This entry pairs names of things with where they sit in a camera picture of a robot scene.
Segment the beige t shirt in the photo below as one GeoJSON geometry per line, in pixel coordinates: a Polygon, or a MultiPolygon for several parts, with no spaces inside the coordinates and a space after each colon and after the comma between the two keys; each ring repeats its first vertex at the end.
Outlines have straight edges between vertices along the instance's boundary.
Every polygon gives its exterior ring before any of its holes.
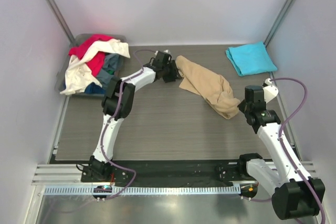
{"type": "Polygon", "coordinates": [[[220,116],[231,119],[238,114],[240,100],[234,96],[229,82],[184,56],[177,56],[176,66],[183,75],[179,88],[201,96],[220,116]]]}

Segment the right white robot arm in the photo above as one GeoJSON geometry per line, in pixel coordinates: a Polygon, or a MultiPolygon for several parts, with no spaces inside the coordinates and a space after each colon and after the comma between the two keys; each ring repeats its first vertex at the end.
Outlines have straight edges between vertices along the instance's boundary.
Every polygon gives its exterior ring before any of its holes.
{"type": "Polygon", "coordinates": [[[279,219],[320,215],[321,223],[325,223],[326,213],[322,206],[325,185],[300,163],[281,131],[276,112],[267,110],[261,98],[244,99],[238,108],[265,144],[276,167],[272,170],[262,157],[250,154],[249,160],[236,167],[238,176],[244,180],[253,177],[265,188],[279,219]]]}

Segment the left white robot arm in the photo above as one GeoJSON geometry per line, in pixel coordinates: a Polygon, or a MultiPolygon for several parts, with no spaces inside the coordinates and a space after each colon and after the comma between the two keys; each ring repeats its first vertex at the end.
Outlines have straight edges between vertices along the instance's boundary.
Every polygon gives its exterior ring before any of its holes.
{"type": "Polygon", "coordinates": [[[139,71],[124,77],[112,78],[102,99],[103,125],[97,146],[83,165],[82,182],[106,182],[112,177],[114,146],[124,119],[129,116],[135,93],[156,80],[165,83],[181,79],[175,60],[161,64],[153,61],[139,71]]]}

